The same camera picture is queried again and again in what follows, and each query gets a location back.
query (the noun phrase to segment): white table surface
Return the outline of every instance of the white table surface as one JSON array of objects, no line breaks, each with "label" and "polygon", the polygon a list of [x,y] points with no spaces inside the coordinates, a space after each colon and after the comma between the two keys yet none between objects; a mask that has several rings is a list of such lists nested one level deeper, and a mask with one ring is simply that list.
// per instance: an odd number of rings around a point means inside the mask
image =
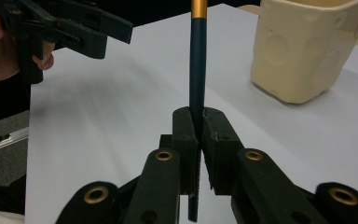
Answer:
[{"label": "white table surface", "polygon": [[[257,16],[226,5],[208,11],[205,105],[227,115],[246,147],[266,151],[311,192],[336,181],[358,189],[358,47],[336,84],[304,105],[286,105],[249,76]],[[142,172],[172,112],[188,105],[190,15],[137,27],[130,45],[109,39],[98,61],[69,49],[32,87],[27,224],[50,224],[94,181],[118,187]],[[235,223],[229,197],[200,181],[199,223]],[[186,220],[186,196],[180,223]]]}]

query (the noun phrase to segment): dark background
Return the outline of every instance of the dark background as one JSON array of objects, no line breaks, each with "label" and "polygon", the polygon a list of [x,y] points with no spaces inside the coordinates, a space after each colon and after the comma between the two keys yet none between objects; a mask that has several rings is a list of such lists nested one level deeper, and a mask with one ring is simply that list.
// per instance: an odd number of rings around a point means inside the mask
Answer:
[{"label": "dark background", "polygon": [[[94,0],[105,11],[131,21],[135,26],[187,13],[191,0]],[[209,0],[209,6],[227,4],[233,7],[260,5],[259,0]],[[0,119],[29,109],[30,86],[21,82],[19,74],[0,82]]]}]

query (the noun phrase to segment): beige ceramic cup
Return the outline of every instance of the beige ceramic cup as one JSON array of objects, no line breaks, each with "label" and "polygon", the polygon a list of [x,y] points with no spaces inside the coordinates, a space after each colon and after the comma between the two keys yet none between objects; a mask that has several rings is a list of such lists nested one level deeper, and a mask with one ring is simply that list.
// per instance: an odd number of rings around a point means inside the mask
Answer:
[{"label": "beige ceramic cup", "polygon": [[337,80],[358,39],[358,0],[262,0],[252,81],[301,104]]}]

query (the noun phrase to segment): ceramic cup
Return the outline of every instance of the ceramic cup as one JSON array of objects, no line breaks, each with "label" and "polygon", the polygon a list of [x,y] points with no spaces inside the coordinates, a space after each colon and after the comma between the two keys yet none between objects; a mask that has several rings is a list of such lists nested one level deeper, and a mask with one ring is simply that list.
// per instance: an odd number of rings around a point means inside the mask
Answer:
[{"label": "ceramic cup", "polygon": [[301,104],[337,80],[358,39],[358,0],[262,0],[252,81]]}]

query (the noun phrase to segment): gold pencil ferrule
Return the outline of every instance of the gold pencil ferrule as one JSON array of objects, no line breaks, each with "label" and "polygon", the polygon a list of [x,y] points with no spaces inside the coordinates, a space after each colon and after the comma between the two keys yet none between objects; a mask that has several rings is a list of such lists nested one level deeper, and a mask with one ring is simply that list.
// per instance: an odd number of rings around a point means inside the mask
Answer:
[{"label": "gold pencil ferrule", "polygon": [[191,1],[191,19],[205,18],[208,7],[207,0],[192,0]]}]

